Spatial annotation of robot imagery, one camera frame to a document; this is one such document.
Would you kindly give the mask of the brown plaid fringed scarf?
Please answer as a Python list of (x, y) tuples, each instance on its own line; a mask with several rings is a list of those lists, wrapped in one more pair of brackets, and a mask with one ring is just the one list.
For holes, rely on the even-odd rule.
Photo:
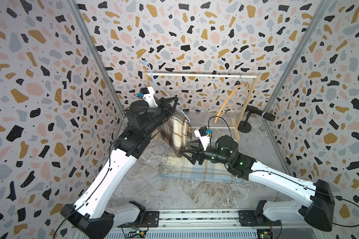
[(188, 119), (176, 111), (169, 120), (161, 126), (161, 138), (172, 148), (177, 157), (182, 157), (181, 151), (192, 140), (192, 127)]

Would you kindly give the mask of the light blue wire hanger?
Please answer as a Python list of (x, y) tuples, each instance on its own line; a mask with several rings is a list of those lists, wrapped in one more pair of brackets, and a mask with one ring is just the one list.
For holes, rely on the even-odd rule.
[[(171, 95), (168, 93), (166, 87), (162, 86), (162, 84), (158, 81), (158, 76), (157, 76), (157, 78), (155, 77), (155, 75), (153, 74), (153, 66), (149, 63), (149, 61), (146, 58), (144, 59), (144, 66), (148, 69), (148, 74), (150, 75), (150, 78), (151, 78), (150, 80), (148, 80), (148, 82), (156, 85), (161, 91), (163, 91), (166, 94), (167, 97), (170, 98)], [(176, 109), (185, 117), (186, 122), (191, 123), (189, 117), (179, 107), (179, 104), (176, 105)]]

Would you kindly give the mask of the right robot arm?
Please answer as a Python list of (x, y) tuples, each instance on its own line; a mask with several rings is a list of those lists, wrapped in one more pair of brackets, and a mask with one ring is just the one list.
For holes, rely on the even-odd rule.
[(202, 165), (206, 160), (221, 163), (236, 178), (263, 184), (292, 198), (288, 202), (258, 204), (261, 214), (270, 221), (304, 220), (320, 231), (333, 229), (335, 202), (330, 185), (324, 180), (314, 183), (272, 169), (240, 153), (238, 143), (228, 135), (220, 137), (214, 146), (207, 136), (188, 142), (180, 154), (191, 164)]

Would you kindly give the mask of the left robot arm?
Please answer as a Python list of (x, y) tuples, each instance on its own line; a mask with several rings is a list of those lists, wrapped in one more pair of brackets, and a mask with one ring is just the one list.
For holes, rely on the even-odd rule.
[(126, 110), (126, 128), (109, 148), (109, 158), (87, 191), (66, 204), (61, 215), (90, 239), (103, 239), (112, 228), (123, 224), (142, 225), (146, 208), (131, 201), (115, 209), (107, 203), (121, 179), (151, 142), (154, 131), (176, 111), (178, 98), (148, 97), (133, 102)]

